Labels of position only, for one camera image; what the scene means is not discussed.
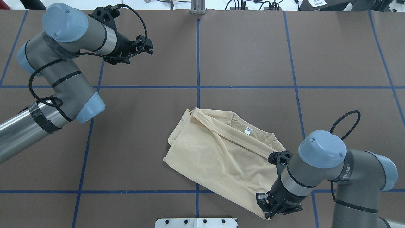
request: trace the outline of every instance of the white floor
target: white floor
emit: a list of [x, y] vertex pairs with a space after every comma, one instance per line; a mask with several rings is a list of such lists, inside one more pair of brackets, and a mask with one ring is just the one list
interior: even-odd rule
[[[19, 0], [4, 0], [11, 9], [24, 9], [24, 6]], [[50, 6], [53, 3], [62, 2], [68, 4], [72, 7], [78, 9], [95, 9], [97, 6], [106, 6], [106, 5], [115, 5], [120, 4], [121, 2], [129, 5], [134, 9], [170, 9], [170, 4], [166, 2], [160, 2], [158, 0], [150, 0], [150, 2], [145, 2], [144, 0], [87, 0], [87, 1], [74, 1], [74, 0], [42, 0], [45, 6]], [[207, 9], [215, 9], [215, 10], [224, 10], [228, 0], [206, 0], [205, 6]], [[249, 10], [258, 10], [262, 3], [255, 3], [252, 0], [246, 2], [246, 7]], [[297, 4], [294, 0], [283, 0], [280, 3], [280, 7], [286, 11], [296, 11]], [[405, 12], [405, 4], [398, 4], [396, 0], [394, 0], [390, 4], [391, 9], [396, 9], [401, 12]], [[190, 9], [189, 2], [174, 2], [174, 9]]]

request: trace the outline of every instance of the cloth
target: cloth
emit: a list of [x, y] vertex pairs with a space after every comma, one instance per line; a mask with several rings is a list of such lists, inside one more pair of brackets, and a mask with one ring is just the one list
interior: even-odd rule
[[273, 133], [234, 112], [195, 108], [186, 110], [168, 142], [163, 160], [171, 168], [265, 218], [256, 193], [269, 191], [277, 179], [269, 155], [285, 150]]

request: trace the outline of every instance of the light blue joint cap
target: light blue joint cap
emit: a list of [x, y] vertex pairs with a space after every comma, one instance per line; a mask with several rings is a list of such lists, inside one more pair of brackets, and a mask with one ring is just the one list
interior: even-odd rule
[[378, 155], [375, 153], [372, 153], [370, 151], [367, 151], [370, 154], [374, 155], [378, 161], [380, 161], [384, 172], [385, 172], [385, 186], [383, 189], [381, 189], [381, 191], [388, 191], [391, 188], [394, 187], [396, 181], [398, 180], [398, 170], [396, 169], [395, 164], [391, 161], [391, 159], [382, 156], [382, 155]]
[[328, 131], [314, 131], [300, 144], [298, 154], [307, 164], [317, 168], [333, 168], [346, 157], [345, 143]]
[[27, 55], [25, 52], [26, 46], [28, 41], [18, 50], [17, 52], [17, 62], [20, 64], [21, 68], [26, 70], [28, 73], [32, 74], [35, 72], [34, 68], [28, 62]]
[[101, 97], [98, 95], [98, 92], [95, 92], [92, 97], [87, 101], [87, 103], [80, 110], [79, 114], [76, 117], [76, 120], [80, 123], [85, 123], [89, 119], [97, 116], [105, 109], [105, 104], [102, 101]]
[[64, 43], [80, 39], [89, 27], [86, 14], [63, 3], [48, 7], [42, 17], [42, 24], [48, 36]]

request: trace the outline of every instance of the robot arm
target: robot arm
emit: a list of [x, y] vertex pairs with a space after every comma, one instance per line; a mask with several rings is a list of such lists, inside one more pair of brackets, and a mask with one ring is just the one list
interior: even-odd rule
[[379, 192], [393, 188], [398, 179], [394, 163], [384, 156], [347, 149], [339, 137], [314, 131], [297, 155], [274, 152], [269, 162], [277, 165], [279, 178], [267, 194], [256, 194], [267, 218], [302, 210], [301, 201], [322, 180], [329, 180], [338, 184], [333, 228], [405, 227], [377, 215]]
[[17, 60], [29, 73], [55, 61], [40, 74], [54, 89], [52, 97], [58, 99], [36, 101], [0, 125], [0, 164], [70, 121], [84, 123], [104, 110], [104, 102], [73, 62], [83, 54], [81, 49], [95, 52], [93, 55], [113, 65], [129, 64], [127, 56], [136, 52], [153, 53], [147, 37], [130, 41], [117, 31], [114, 18], [123, 6], [98, 7], [91, 15], [62, 3], [47, 9], [44, 31], [21, 47]]

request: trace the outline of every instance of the white paper label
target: white paper label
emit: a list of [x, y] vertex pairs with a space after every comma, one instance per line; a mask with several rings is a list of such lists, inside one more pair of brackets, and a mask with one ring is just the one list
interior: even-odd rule
[[246, 127], [245, 133], [250, 135], [250, 132], [252, 131], [252, 129], [250, 129], [249, 127]]
[[325, 0], [308, 0], [312, 7], [318, 7], [326, 5]]

